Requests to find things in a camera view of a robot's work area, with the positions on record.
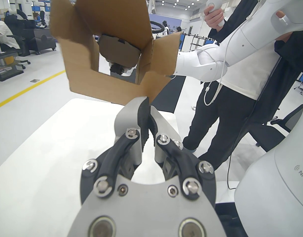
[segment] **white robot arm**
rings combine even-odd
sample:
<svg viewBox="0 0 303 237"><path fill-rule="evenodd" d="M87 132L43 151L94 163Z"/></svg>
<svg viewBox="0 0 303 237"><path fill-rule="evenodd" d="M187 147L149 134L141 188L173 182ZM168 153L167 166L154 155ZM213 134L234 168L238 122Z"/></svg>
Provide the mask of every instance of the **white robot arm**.
<svg viewBox="0 0 303 237"><path fill-rule="evenodd" d="M277 11L283 11L285 16L279 19ZM267 0L220 46L207 44L192 52L179 52L175 75L190 76L204 82L217 80L226 73L227 67L245 59L279 36L302 30L303 0Z"/></svg>

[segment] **black pants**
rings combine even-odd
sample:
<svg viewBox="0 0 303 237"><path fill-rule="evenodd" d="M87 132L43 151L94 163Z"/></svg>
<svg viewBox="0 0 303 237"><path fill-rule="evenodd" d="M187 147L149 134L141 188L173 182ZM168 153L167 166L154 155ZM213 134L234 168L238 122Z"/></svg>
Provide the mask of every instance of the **black pants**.
<svg viewBox="0 0 303 237"><path fill-rule="evenodd" d="M208 151L199 157L200 160L210 162L214 169L217 169L228 159L232 150L248 132L249 124L246 120L256 101L222 86L215 101L210 106L206 106L203 98L207 86L208 83L205 83L198 98L195 116L189 134L183 140L183 145L190 150L196 149L209 128L219 118L218 129ZM217 86L217 81L212 82L206 96L207 103L213 98Z"/></svg>

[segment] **white controller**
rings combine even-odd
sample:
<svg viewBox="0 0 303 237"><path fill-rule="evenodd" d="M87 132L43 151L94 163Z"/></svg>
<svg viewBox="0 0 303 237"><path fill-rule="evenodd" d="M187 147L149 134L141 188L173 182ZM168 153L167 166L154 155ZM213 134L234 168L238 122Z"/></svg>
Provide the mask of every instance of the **white controller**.
<svg viewBox="0 0 303 237"><path fill-rule="evenodd" d="M212 10L209 11L209 13L216 11L217 9L222 7L222 0L208 0L206 3L206 7L214 6ZM224 19L218 24L219 27L222 27L224 25L225 21Z"/></svg>

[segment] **brown cardboard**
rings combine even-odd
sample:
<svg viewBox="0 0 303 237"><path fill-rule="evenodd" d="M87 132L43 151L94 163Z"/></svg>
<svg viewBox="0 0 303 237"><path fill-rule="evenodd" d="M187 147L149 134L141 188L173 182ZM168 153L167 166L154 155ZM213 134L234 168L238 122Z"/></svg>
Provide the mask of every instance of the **brown cardboard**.
<svg viewBox="0 0 303 237"><path fill-rule="evenodd" d="M70 90L125 105L139 96L150 102L175 70L180 34L154 40L146 0L52 0L51 32L61 45ZM93 35L107 34L142 52L136 84L98 72L99 46Z"/></svg>

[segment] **white floor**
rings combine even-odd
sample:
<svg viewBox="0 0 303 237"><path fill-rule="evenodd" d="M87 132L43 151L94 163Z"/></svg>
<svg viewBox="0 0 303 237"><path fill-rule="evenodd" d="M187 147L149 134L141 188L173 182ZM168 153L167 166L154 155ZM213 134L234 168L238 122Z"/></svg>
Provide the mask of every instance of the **white floor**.
<svg viewBox="0 0 303 237"><path fill-rule="evenodd" d="M14 94L32 86L33 79L43 80L64 70L64 64L60 49L57 51L44 51L41 55L31 55L27 59L31 65L27 66L25 72L16 77L0 82L0 102ZM198 80L186 78L183 86L175 115L181 138L189 131L194 111L192 106L196 105L202 85ZM73 93L69 90L66 74L61 74L44 84L26 92L13 101L0 108L0 165L46 120L73 98L88 98ZM284 118L297 106L303 104L303 96L299 91L291 89L283 100L280 110L276 115ZM218 121L209 130L201 142L196 156L207 151L213 138ZM255 146L254 139L247 134L236 147L232 155L229 180L240 181L247 168L265 152L262 148ZM228 161L216 171L218 181L225 181L227 175Z"/></svg>

